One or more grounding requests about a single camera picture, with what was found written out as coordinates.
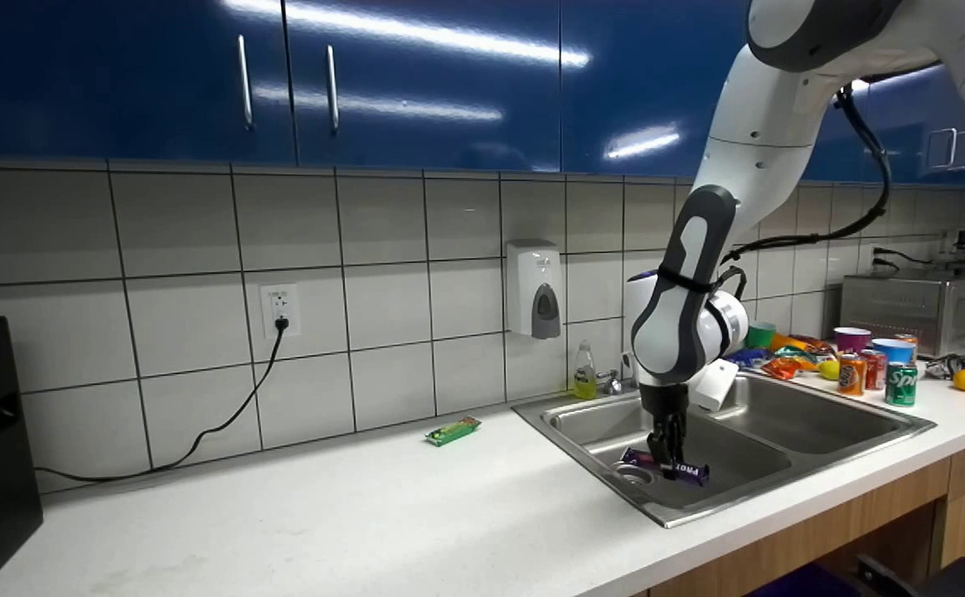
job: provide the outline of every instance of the white robotic arm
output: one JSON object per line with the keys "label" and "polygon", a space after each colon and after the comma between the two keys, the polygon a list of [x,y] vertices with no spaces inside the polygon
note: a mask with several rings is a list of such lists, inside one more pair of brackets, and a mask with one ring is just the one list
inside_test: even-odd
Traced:
{"label": "white robotic arm", "polygon": [[944,59],[965,95],[965,0],[753,0],[748,48],[720,92],[704,166],[652,295],[633,322],[650,451],[683,463],[685,383],[743,341],[747,316],[714,291],[720,258],[790,200],[839,87]]}

